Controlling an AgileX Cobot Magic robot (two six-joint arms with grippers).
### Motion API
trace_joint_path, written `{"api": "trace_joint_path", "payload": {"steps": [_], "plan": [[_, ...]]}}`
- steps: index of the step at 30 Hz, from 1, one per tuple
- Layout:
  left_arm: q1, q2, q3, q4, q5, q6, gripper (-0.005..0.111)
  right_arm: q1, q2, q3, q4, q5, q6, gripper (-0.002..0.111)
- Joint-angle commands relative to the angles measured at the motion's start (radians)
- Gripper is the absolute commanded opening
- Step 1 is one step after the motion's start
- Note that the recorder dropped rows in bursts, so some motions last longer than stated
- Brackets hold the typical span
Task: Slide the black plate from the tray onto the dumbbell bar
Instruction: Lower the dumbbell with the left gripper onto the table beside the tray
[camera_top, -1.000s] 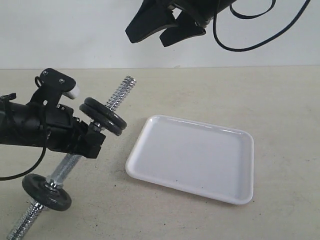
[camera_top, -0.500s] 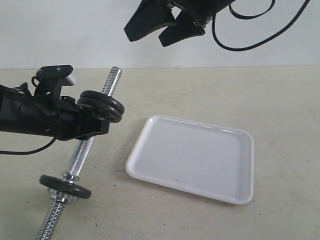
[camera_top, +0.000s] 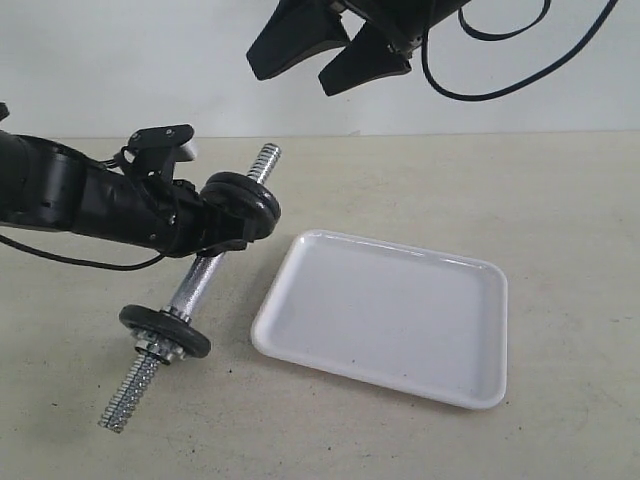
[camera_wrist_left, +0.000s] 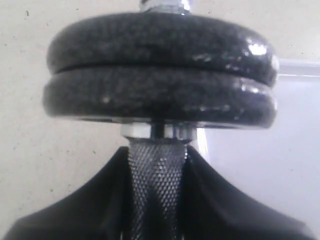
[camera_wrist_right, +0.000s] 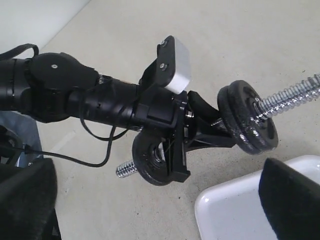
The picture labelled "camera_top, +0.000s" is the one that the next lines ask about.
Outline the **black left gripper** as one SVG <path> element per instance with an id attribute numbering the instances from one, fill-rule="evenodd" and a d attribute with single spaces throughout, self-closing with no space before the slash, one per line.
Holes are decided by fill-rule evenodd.
<path id="1" fill-rule="evenodd" d="M 118 174 L 96 162 L 69 162 L 69 230 L 155 250 L 169 257 L 220 255 L 255 241 L 252 219 L 214 210 L 199 239 L 200 201 L 193 188 L 124 163 Z"/>

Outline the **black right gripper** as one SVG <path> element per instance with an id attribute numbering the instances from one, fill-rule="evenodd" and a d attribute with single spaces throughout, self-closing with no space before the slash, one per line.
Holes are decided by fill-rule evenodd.
<path id="1" fill-rule="evenodd" d="M 319 73 L 324 93 L 335 96 L 365 83 L 406 75 L 422 31 L 468 1 L 279 1 L 246 53 L 260 80 L 274 78 L 306 59 L 343 48 Z M 364 24 L 350 39 L 341 20 L 348 10 Z"/>

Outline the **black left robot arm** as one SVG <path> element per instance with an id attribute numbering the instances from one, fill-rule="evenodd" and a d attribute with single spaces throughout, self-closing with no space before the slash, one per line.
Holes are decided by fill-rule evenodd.
<path id="1" fill-rule="evenodd" d="M 1 134 L 1 223 L 69 232 L 168 257 L 242 250 L 260 228 L 174 177 L 195 155 L 189 124 L 139 129 L 110 161 L 62 143 Z"/>

